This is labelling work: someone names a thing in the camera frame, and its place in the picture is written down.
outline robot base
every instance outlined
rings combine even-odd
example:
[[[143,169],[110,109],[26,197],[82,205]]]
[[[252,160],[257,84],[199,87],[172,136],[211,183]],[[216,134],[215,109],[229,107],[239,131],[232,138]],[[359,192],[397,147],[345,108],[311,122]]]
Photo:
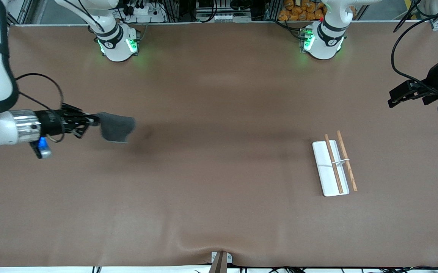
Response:
[[[123,62],[133,55],[138,55],[140,46],[140,32],[126,24],[119,25],[123,28],[123,38],[116,44],[115,48],[108,49],[99,43],[102,55],[113,62]]]
[[[320,22],[314,22],[309,26],[306,26],[306,34],[305,40],[300,40],[300,48],[302,52],[308,52],[311,56],[320,59],[327,60],[330,59],[340,50],[342,42],[344,38],[342,38],[339,42],[336,40],[332,40],[335,42],[334,46],[328,46],[326,43],[319,38],[318,34],[318,25]]]

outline white rectangular board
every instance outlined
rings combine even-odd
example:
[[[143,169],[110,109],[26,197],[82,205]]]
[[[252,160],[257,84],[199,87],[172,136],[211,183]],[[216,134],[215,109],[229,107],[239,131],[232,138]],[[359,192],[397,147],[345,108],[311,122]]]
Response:
[[[312,146],[315,154],[318,175],[320,176],[320,182],[322,184],[323,195],[337,196],[349,194],[349,186],[347,185],[345,171],[340,163],[337,164],[337,170],[339,172],[340,184],[342,185],[344,193],[340,193],[338,190],[337,181],[335,180],[335,174],[333,173],[333,167],[330,161],[330,155],[328,154],[327,143],[325,141],[316,141],[312,143]],[[333,158],[335,161],[339,161],[340,154],[337,142],[335,140],[330,140],[330,146],[332,147]]]

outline brown tablecloth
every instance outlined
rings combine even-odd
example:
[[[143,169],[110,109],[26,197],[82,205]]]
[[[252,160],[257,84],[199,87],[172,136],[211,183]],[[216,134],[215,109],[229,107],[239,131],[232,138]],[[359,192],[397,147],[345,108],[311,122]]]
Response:
[[[215,250],[242,266],[438,266],[437,103],[388,108],[405,80],[394,26],[352,24],[328,61],[274,24],[150,26],[123,63],[84,27],[12,27],[15,75],[47,74],[67,103],[140,126],[128,145],[68,135],[46,160],[0,147],[0,266],[201,264]],[[396,61],[423,79],[438,32],[415,28]],[[19,86],[58,107],[45,79]],[[311,143],[336,130],[359,191],[323,197]]]

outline wooden stick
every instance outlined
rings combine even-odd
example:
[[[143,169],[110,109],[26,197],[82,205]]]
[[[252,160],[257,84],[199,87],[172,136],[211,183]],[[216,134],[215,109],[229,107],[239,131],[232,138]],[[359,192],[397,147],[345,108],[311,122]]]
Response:
[[[330,155],[330,161],[332,162],[333,174],[335,175],[335,180],[337,181],[337,188],[339,189],[339,193],[344,193],[342,190],[342,184],[340,183],[339,171],[337,170],[337,164],[335,162],[335,158],[333,157],[332,147],[330,147],[330,140],[328,139],[328,135],[325,135],[325,142],[327,143],[328,154]]]
[[[337,138],[340,142],[340,150],[342,151],[342,157],[344,157],[344,159],[349,158],[349,156],[347,156],[347,150],[345,149],[344,140],[342,140],[342,135],[340,134],[340,131],[337,131]],[[350,166],[350,160],[347,160],[346,164],[347,164],[347,172],[349,173],[350,182],[352,183],[352,188],[354,189],[354,191],[357,191],[357,185],[355,183],[354,173],[352,173],[352,167]]]

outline white bracket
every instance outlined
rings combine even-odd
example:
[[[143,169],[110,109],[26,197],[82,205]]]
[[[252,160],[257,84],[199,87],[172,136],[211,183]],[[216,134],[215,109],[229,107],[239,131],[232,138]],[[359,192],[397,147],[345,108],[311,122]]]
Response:
[[[212,252],[212,258],[210,259],[210,262],[211,263],[213,263],[214,262],[214,259],[215,259],[215,256],[217,255],[217,251],[213,251]],[[226,255],[227,255],[227,263],[232,263],[232,255],[231,254],[229,254],[229,253],[227,253],[226,252]]]

